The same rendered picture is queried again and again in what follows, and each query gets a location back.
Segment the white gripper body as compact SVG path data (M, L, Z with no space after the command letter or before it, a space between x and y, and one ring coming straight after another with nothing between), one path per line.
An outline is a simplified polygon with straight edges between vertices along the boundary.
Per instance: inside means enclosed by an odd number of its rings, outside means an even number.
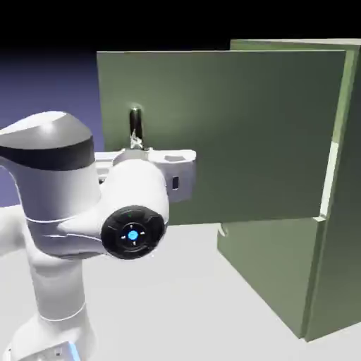
M100 182L105 181L110 168L118 162L128 159L143 159L154 163L170 177L186 177L191 183L194 183L196 178L196 157L196 151L191 149L121 149L115 152L96 152L95 165Z

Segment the curved dark metal handle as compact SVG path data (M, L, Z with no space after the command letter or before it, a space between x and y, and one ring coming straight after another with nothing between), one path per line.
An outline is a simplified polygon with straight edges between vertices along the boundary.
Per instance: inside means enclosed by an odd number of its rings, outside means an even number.
M142 130L142 109L134 106L129 112L130 122L130 148L144 149L143 130Z

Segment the large green cabinet door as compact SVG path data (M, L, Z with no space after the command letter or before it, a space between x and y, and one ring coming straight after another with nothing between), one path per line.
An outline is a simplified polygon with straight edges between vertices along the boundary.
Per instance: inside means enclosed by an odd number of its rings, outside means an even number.
M97 54L106 150L143 140L197 154L173 225L319 214L346 52L135 51Z

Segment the small green cabinet door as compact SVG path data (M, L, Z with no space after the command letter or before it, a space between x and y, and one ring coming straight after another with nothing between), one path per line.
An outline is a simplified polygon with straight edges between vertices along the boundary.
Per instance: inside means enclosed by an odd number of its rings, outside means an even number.
M218 251L298 337L307 333L323 216L222 223Z

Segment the green cabinet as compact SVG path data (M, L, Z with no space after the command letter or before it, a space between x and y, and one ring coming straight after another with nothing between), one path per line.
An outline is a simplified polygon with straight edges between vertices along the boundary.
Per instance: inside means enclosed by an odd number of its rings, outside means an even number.
M361 323L361 39L234 39L231 48L345 52L318 214L326 225L307 333L300 338L310 342Z

